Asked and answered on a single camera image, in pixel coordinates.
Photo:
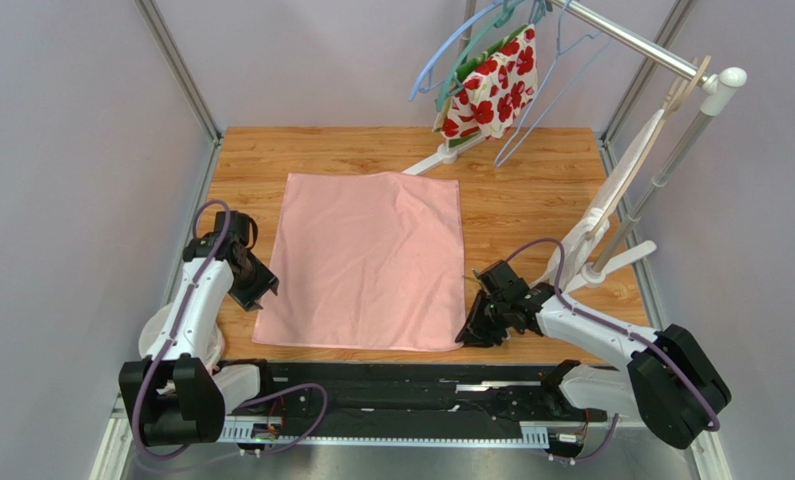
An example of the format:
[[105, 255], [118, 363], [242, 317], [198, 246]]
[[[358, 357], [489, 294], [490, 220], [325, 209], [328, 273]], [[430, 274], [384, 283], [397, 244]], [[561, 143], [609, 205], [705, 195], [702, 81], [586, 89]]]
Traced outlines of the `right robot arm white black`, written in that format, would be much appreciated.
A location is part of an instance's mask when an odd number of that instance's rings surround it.
[[542, 381], [556, 401], [641, 421], [658, 439], [685, 449], [718, 418], [732, 393], [694, 335], [671, 324], [637, 326], [579, 304], [554, 283], [529, 285], [506, 261], [474, 275], [480, 289], [456, 340], [499, 346], [511, 333], [533, 332], [602, 359], [592, 367], [561, 362]]

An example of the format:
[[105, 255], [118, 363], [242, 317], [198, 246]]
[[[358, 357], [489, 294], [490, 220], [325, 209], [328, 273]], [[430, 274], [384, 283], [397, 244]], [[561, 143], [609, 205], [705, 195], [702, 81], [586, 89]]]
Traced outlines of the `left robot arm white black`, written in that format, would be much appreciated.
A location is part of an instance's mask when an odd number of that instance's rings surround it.
[[182, 279], [156, 339], [141, 360], [123, 364], [119, 387], [134, 436], [145, 447], [213, 443], [227, 415], [260, 390], [254, 364], [220, 363], [212, 341], [225, 298], [260, 309], [279, 280], [252, 252], [257, 225], [227, 207], [213, 229], [189, 241]]

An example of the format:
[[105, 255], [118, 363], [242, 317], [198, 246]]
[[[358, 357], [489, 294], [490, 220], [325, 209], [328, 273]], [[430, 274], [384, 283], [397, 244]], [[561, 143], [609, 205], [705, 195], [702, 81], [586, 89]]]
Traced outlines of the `pink cloth napkin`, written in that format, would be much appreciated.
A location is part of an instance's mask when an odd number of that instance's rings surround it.
[[446, 352], [466, 320], [460, 185], [397, 172], [288, 176], [259, 344]]

